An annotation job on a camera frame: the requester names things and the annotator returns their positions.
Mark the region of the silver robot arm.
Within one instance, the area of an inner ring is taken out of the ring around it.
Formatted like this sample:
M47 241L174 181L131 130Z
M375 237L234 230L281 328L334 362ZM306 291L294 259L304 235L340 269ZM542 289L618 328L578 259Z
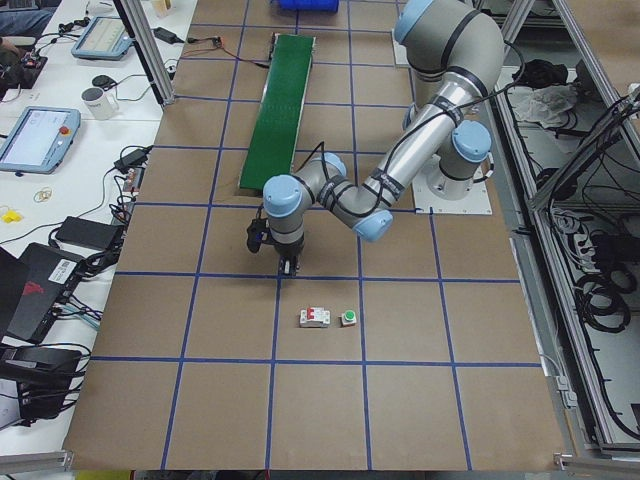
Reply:
M412 71L429 84L404 134L366 180L355 185L335 154L311 156L293 174L270 178L263 211L247 229L256 253L271 245L279 272L293 276L304 248L305 212L322 205L358 237L375 242L391 227L391 207L434 155L441 177L433 192L458 199L457 188L473 182L491 147L488 131L465 119L465 111L487 100L504 59L504 38L493 19L461 1L409 1L394 28Z

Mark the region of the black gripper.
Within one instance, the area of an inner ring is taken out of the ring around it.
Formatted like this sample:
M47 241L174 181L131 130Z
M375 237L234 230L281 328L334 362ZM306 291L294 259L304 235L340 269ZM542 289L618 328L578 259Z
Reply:
M299 257L304 249L304 239L299 238L293 243L277 242L275 250L280 256L279 272L281 275L288 273L288 264L290 265L290 275L295 277L300 269Z

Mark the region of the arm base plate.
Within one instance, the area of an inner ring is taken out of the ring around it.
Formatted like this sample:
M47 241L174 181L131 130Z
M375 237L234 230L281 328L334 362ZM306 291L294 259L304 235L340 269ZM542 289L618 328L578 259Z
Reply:
M488 154L478 164L474 176L467 180L452 180L440 170L440 156L434 154L412 181L414 207L423 214L491 215L492 207L486 183L481 181L484 164L492 166Z
M410 63L407 57L406 46L401 37L396 37L396 32L391 30L391 40L394 54L394 62L397 67L409 68Z

